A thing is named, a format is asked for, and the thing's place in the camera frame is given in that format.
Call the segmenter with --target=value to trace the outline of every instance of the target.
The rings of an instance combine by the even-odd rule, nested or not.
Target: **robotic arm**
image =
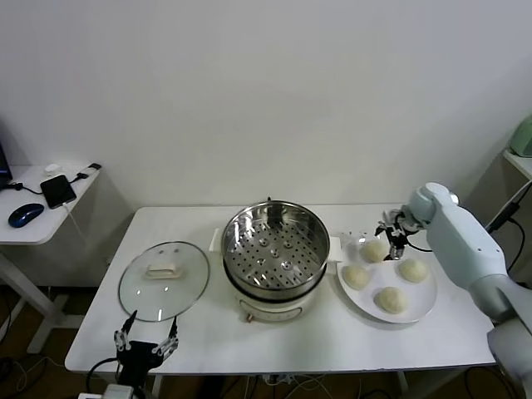
[[[532,291],[508,277],[499,245],[437,183],[414,191],[401,209],[385,212],[376,235],[387,235],[387,259],[400,259],[408,236],[422,229],[449,279],[466,289],[476,306],[498,323],[488,333],[491,353],[532,398]]]

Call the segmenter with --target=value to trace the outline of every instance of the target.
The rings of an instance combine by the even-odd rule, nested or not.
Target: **power cord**
[[[523,229],[523,226],[521,226],[517,222],[517,220],[515,220],[513,218],[509,218],[508,221],[510,223],[512,223],[512,224],[515,224],[517,226],[517,228],[519,229],[519,231],[521,232],[521,244],[519,246],[519,250],[517,251],[517,254],[515,255],[514,260],[512,261],[510,267],[507,270],[509,272],[515,266],[515,263],[517,262],[517,259],[519,259],[519,256],[523,252],[523,248],[525,247],[526,234],[525,234],[525,229]]]
[[[3,188],[5,190],[16,190],[16,191],[25,190],[25,191],[29,191],[30,193],[35,194],[35,195],[42,195],[42,192],[32,190],[32,189],[26,187],[23,183],[11,183],[10,185],[6,185]]]
[[[408,244],[409,247],[412,247],[412,248],[414,248],[417,251],[420,251],[420,252],[432,252],[432,249],[424,249],[424,248],[419,248],[419,247],[415,246],[414,244],[412,244],[408,240],[408,238],[406,238],[406,243]]]
[[[111,362],[117,362],[117,361],[118,361],[118,357],[108,357],[107,359],[100,360],[97,364],[92,366],[91,370],[89,370],[89,372],[86,374],[86,378],[85,378],[85,388],[86,388],[87,393],[92,393],[92,391],[91,391],[91,378],[92,378],[92,374],[94,374],[96,369],[99,366],[101,366],[102,364],[111,363]]]
[[[473,397],[473,393],[471,392],[470,381],[469,381],[470,373],[473,370],[483,370],[485,372],[491,373],[494,377],[496,377],[500,381],[502,386],[505,388],[505,391],[508,394],[509,399],[518,399],[520,397],[519,394],[517,393],[517,390],[512,385],[512,383],[509,382],[500,372],[497,372],[489,367],[470,367],[464,373],[465,389],[467,390],[467,395],[469,396],[470,399],[475,399]]]
[[[231,385],[229,385],[225,392],[219,396],[220,399],[223,399],[234,388],[234,386],[240,381],[240,378],[242,378],[242,376],[238,376],[234,379],[234,381],[231,383]]]
[[[80,229],[80,226],[77,224],[76,220],[74,219],[74,216],[72,216],[72,213],[71,211],[68,209],[68,206],[67,204],[62,204],[63,207],[66,209],[66,212],[68,213],[68,216],[70,216],[70,219],[72,220],[72,223],[74,224],[74,227],[76,227],[76,231],[77,233],[79,234],[80,238],[81,238],[81,241],[83,241],[84,244],[86,244],[86,237],[85,235],[81,232],[81,229]]]
[[[310,382],[316,382],[317,383],[316,389],[318,387],[321,387],[323,389],[323,392],[325,392],[325,394],[327,395],[327,397],[329,399],[333,399],[333,395],[331,395],[331,392],[329,392],[329,390],[323,385],[323,382],[311,376],[305,376],[305,377],[307,378],[306,381],[299,382],[298,380],[296,380],[297,386],[295,386],[292,389],[292,391],[290,391],[283,399],[289,399],[299,388],[302,388],[302,389],[306,388],[305,385],[309,384]]]
[[[12,310],[11,310],[11,306],[9,306],[9,301],[7,300],[6,293],[3,290],[0,291],[0,293],[2,293],[3,301],[6,303],[6,308],[7,308],[7,311],[8,311],[8,314],[7,314],[7,317],[6,317],[6,319],[7,319],[6,332],[3,334],[2,339],[0,339],[0,346],[2,346],[2,344],[6,340],[7,333],[9,333],[9,328],[11,327],[11,311]]]
[[[24,368],[24,366],[22,365],[22,363],[26,359],[28,359],[30,357],[35,357],[35,356],[40,356],[42,358],[39,359],[35,364],[33,364],[33,366],[29,367],[26,370]],[[65,368],[62,364],[54,362],[53,359],[51,359],[48,356],[44,356],[42,354],[26,355],[26,356],[23,356],[23,357],[19,358],[18,360],[13,360],[10,357],[3,357],[2,359],[0,359],[0,366],[1,366],[0,368],[2,369],[2,375],[0,376],[0,382],[4,382],[4,381],[7,380],[9,375],[11,375],[11,373],[12,373],[13,366],[17,366],[20,369],[20,371],[22,372],[22,375],[17,380],[16,391],[14,393],[6,396],[6,397],[3,397],[3,398],[4,399],[8,399],[8,398],[18,397],[18,396],[22,395],[23,393],[29,391],[44,376],[44,373],[46,372],[47,364],[49,362],[51,364],[53,364],[54,366]],[[39,372],[38,376],[32,382],[30,382],[28,384],[28,380],[29,380],[28,375],[29,375],[29,373],[32,372],[33,370],[35,370],[37,368],[37,366],[39,366],[40,364],[43,364],[42,370]]]
[[[360,396],[360,399],[368,399],[368,397],[372,397],[376,394],[381,394],[382,396],[386,397],[387,399],[392,399],[392,395],[390,395],[388,392],[384,391],[383,389],[373,389],[368,393],[363,394]]]

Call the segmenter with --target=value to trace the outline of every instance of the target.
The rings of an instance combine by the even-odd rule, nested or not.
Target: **white wall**
[[[0,3],[10,157],[132,207],[467,197],[532,111],[532,2]]]

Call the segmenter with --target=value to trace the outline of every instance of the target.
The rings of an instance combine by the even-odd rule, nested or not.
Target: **dough bun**
[[[347,266],[342,271],[347,285],[356,290],[364,289],[371,279],[366,269],[356,264]]]
[[[407,259],[399,265],[399,274],[406,281],[420,283],[429,274],[429,269],[421,260]]]
[[[360,252],[367,262],[377,264],[384,261],[384,258],[388,255],[389,248],[381,239],[374,239],[365,243]]]
[[[377,294],[376,303],[383,310],[392,314],[403,313],[408,307],[405,293],[397,287],[386,287]]]

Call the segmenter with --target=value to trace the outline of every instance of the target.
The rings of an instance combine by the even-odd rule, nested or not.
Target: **blue mouse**
[[[9,215],[7,222],[11,227],[22,227],[34,220],[44,210],[41,204],[25,204]]]

